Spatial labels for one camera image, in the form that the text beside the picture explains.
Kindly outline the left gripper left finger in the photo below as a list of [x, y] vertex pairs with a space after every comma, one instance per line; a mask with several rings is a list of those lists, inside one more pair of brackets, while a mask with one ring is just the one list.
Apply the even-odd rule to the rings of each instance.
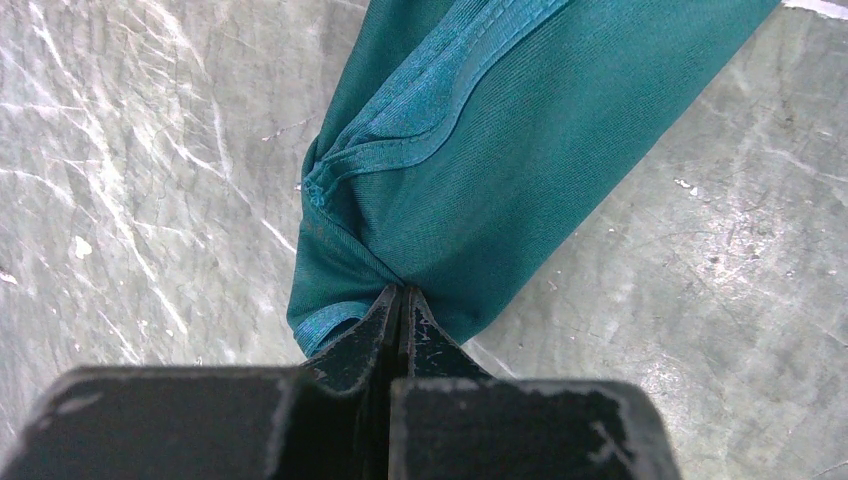
[[5, 479], [383, 479], [400, 289], [295, 367], [85, 367], [40, 397]]

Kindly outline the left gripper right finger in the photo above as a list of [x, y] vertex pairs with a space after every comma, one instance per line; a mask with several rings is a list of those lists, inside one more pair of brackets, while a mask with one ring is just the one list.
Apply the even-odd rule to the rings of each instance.
[[663, 420], [622, 381], [490, 375], [406, 290], [391, 387], [394, 479], [677, 479]]

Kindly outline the teal cloth napkin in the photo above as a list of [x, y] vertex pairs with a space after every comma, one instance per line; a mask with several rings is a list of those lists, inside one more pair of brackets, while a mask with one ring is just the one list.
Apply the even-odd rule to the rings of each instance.
[[307, 356], [389, 284], [485, 329], [772, 1], [373, 1], [307, 151], [287, 320]]

